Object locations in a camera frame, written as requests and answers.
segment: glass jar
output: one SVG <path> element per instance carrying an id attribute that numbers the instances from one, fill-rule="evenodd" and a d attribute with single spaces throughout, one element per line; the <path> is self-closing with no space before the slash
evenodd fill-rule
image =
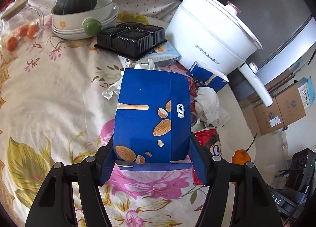
<path id="1" fill-rule="evenodd" d="M 0 51 L 5 57 L 15 51 L 22 39 L 39 36 L 44 26 L 44 16 L 27 0 L 16 0 L 0 17 Z"/>

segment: blue snack box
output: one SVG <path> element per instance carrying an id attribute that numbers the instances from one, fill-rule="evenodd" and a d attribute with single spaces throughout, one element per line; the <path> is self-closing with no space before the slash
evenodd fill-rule
<path id="1" fill-rule="evenodd" d="M 199 86 L 210 87 L 215 92 L 229 82 L 223 73 L 199 61 L 196 61 L 186 74 L 193 78 L 196 88 Z"/>
<path id="2" fill-rule="evenodd" d="M 113 137 L 116 163 L 120 169 L 168 171 L 190 168 L 191 163 L 182 162 L 188 154 L 190 117 L 186 76 L 164 71 L 126 69 Z M 145 163 L 122 160 L 116 146 L 131 149 L 136 156 L 144 157 Z"/>

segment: floral tablecloth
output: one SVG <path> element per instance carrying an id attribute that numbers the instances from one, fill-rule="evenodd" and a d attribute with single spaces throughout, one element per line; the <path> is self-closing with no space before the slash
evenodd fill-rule
<path id="1" fill-rule="evenodd" d="M 117 97 L 102 92 L 120 77 L 116 55 L 94 48 L 95 37 L 70 41 L 51 31 L 50 9 L 57 0 L 29 0 L 45 17 L 42 34 L 24 38 L 5 57 L 0 54 L 0 202 L 21 227 L 45 176 L 55 162 L 79 163 L 107 144 L 113 134 Z M 170 21 L 180 1 L 114 0 L 119 21 L 157 24 Z M 184 73 L 175 64 L 165 71 Z M 229 86 L 219 92 L 231 120 L 219 128 L 223 157 L 230 160 L 252 136 Z M 249 151 L 254 155 L 254 148 Z M 85 226 L 78 184 L 73 185 L 78 225 Z M 223 226 L 229 225 L 233 189 Z M 116 166 L 100 188 L 113 226 L 194 226 L 208 188 L 192 183 L 191 170 L 121 171 Z"/>

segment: floor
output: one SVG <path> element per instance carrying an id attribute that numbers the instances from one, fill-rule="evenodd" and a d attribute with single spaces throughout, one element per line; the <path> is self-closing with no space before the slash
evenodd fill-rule
<path id="1" fill-rule="evenodd" d="M 274 178 L 274 176 L 278 171 L 285 169 L 285 156 L 287 154 L 286 146 L 283 146 L 286 142 L 285 135 L 276 131 L 262 136 L 253 113 L 253 105 L 247 99 L 241 101 L 239 105 L 252 135 L 258 133 L 254 143 L 256 167 L 267 184 L 276 189 L 283 188 L 286 179 L 284 177 Z"/>

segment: cartoon face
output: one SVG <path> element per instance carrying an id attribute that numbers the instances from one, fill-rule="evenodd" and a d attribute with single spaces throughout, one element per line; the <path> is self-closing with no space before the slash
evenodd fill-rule
<path id="1" fill-rule="evenodd" d="M 209 141 L 205 145 L 213 156 L 222 156 L 221 142 L 219 141 L 219 135 L 211 135 Z"/>
<path id="2" fill-rule="evenodd" d="M 221 142 L 217 141 L 213 146 L 210 147 L 210 152 L 214 156 L 222 156 Z"/>

